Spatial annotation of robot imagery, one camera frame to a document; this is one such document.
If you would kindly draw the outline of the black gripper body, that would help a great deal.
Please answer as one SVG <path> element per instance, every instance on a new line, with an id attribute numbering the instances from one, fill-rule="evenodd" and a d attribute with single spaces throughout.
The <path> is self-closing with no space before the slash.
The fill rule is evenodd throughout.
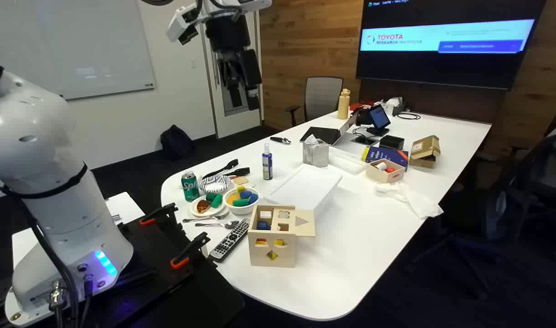
<path id="1" fill-rule="evenodd" d="M 250 46 L 244 17 L 219 17 L 206 24 L 206 37 L 215 54 L 240 52 Z"/>

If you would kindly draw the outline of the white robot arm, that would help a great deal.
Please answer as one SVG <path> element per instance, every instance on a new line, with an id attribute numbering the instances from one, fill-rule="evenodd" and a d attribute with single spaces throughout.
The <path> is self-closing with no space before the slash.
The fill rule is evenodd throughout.
<path id="1" fill-rule="evenodd" d="M 133 245 L 71 139 L 69 103 L 0 64 L 0 194 L 25 205 L 36 247 L 3 300 L 18 328 L 49 318 L 82 328 L 82 307 L 113 289 Z"/>

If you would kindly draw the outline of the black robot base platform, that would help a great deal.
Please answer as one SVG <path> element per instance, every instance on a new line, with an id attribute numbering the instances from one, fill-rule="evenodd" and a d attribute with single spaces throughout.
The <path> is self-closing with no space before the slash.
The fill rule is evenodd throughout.
<path id="1" fill-rule="evenodd" d="M 91 300 L 82 328 L 228 328 L 244 298 L 204 256 L 206 234 L 188 238 L 166 205 L 118 230 L 135 254 L 116 285 Z"/>

